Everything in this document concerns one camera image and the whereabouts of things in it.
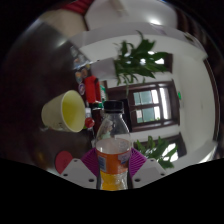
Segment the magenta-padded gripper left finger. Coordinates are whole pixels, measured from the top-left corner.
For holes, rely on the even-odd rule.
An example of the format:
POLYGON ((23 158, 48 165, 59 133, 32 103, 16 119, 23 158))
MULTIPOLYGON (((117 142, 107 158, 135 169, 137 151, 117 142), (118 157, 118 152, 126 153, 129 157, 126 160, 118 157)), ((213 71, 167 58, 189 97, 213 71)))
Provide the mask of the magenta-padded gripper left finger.
POLYGON ((72 159, 61 177, 84 188, 99 189, 100 169, 96 149, 91 149, 81 159, 72 159))

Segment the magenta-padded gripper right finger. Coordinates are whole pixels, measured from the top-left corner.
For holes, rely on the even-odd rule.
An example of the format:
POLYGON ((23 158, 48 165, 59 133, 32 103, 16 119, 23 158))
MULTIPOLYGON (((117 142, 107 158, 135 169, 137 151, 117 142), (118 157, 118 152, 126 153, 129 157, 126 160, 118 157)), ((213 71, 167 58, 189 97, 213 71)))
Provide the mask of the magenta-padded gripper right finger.
POLYGON ((129 189, 141 188, 166 175, 166 171, 153 158, 147 159, 132 148, 128 164, 127 184, 129 189))

